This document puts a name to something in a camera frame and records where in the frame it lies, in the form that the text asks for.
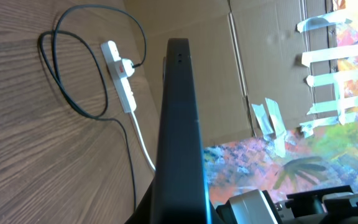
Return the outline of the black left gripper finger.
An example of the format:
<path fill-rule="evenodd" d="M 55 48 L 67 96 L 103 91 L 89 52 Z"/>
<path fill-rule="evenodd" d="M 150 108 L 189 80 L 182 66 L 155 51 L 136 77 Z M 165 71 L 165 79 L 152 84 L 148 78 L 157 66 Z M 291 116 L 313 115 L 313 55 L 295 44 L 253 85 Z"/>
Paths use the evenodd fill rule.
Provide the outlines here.
<path fill-rule="evenodd" d="M 150 211 L 154 182 L 151 182 L 142 200 L 125 224 L 150 224 Z"/>

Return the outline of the Galaxy S24 smartphone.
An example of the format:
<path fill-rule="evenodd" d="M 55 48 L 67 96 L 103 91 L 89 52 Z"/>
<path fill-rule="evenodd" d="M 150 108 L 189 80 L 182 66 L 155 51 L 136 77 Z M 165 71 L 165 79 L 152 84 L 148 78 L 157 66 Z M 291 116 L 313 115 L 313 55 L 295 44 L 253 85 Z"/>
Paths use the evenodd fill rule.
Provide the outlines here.
<path fill-rule="evenodd" d="M 188 39 L 169 39 L 151 223 L 211 223 Z"/>

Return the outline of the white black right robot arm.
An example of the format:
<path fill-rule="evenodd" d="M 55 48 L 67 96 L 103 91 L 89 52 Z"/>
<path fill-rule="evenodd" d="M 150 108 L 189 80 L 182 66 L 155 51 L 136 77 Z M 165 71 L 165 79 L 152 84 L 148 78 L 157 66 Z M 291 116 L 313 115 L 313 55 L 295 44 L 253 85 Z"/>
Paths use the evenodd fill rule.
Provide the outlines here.
<path fill-rule="evenodd" d="M 231 197 L 212 209 L 213 223 L 358 224 L 358 194 L 349 185 L 287 195 L 273 202 L 264 190 Z"/>

